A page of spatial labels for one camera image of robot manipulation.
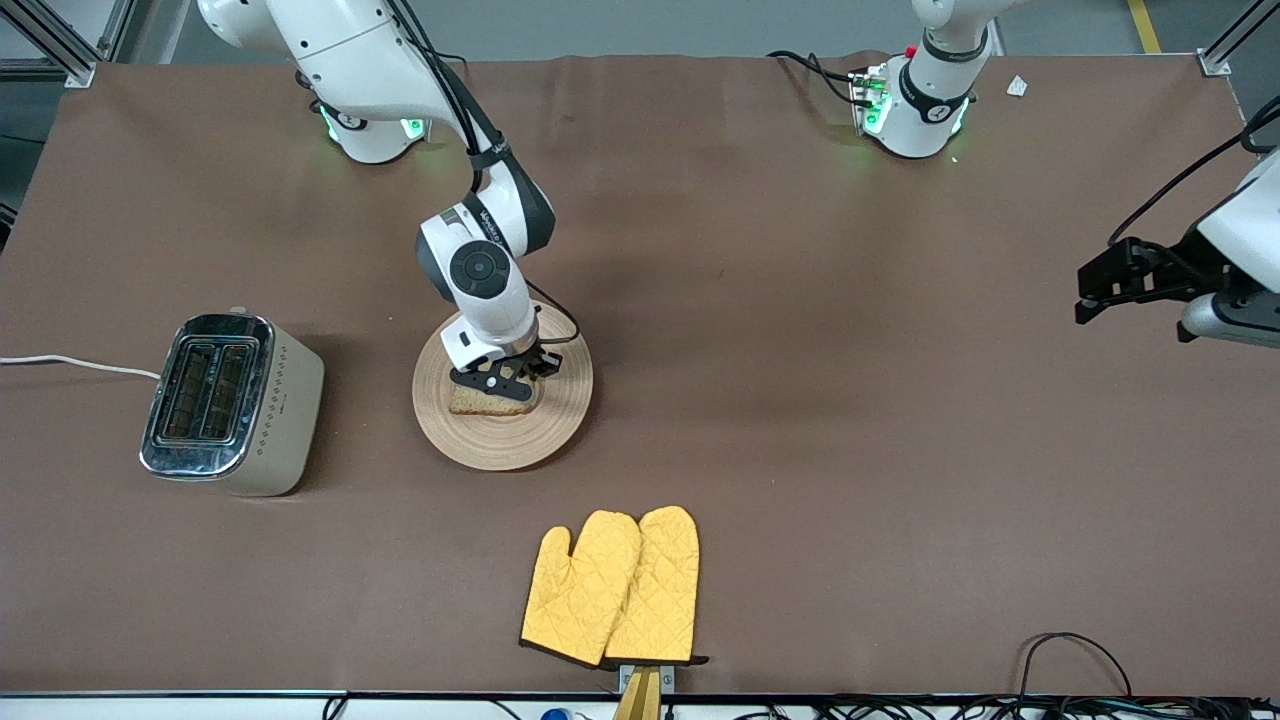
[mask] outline robotic arm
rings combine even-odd
[[[1213,337],[1280,348],[1280,151],[1172,247],[1116,241],[1079,270],[1075,322],[1125,302],[1187,302],[1178,340]]]
[[[442,122],[467,141],[472,187],[421,224],[417,260],[462,311],[443,331],[454,382],[527,400],[529,386],[495,378],[503,365],[530,377],[559,368],[559,356],[541,348],[516,265],[550,241],[556,214],[462,81],[422,46],[425,35],[420,41],[384,0],[200,0],[198,6],[227,42],[291,58],[352,159],[399,156],[422,135],[404,118]],[[490,369],[481,372],[486,363]]]
[[[987,23],[1027,0],[911,0],[920,51],[854,79],[858,128],[904,158],[928,158],[960,131],[973,82],[991,56]]]

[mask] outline white paper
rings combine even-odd
[[[1009,83],[1009,90],[1005,92],[1012,95],[1014,97],[1027,95],[1027,81],[1023,79],[1023,76],[1014,76],[1014,82]]]

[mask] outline yellow floor line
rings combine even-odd
[[[1156,28],[1151,24],[1147,4],[1143,0],[1129,0],[1129,13],[1133,15],[1134,27],[1138,28],[1142,51],[1160,53],[1160,40],[1156,38]]]

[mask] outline round wooden board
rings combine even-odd
[[[561,311],[540,302],[538,314],[541,337],[566,337],[573,324]],[[543,397],[526,415],[490,418],[449,413],[453,382],[449,380],[448,354],[440,342],[440,329],[452,323],[454,314],[431,333],[413,369],[413,413],[417,424],[440,452],[477,470],[518,470],[549,457],[577,430],[591,402],[591,354],[579,336],[573,342],[552,345],[548,350],[564,360],[561,370],[539,382]]]

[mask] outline brown tablecloth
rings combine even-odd
[[[598,375],[575,442],[503,475],[410,405],[452,311],[413,234],[461,150],[357,165],[291,72],[104,65],[63,101],[0,258],[4,354],[159,369],[244,305],[328,378],[301,489],[247,501],[143,471],[152,383],[0,370],[0,687],[612,687],[517,647],[538,541],[681,503],[714,659],[686,691],[1004,692],[1060,629],[1140,693],[1275,691],[1280,355],[1181,346],[1175,304],[1071,315],[1110,229],[1240,127],[1193,59],[995,59],[922,161],[773,60],[474,64],[558,213],[524,268]],[[1137,229],[1175,241],[1248,164]],[[1038,657],[1033,689],[1116,689]]]

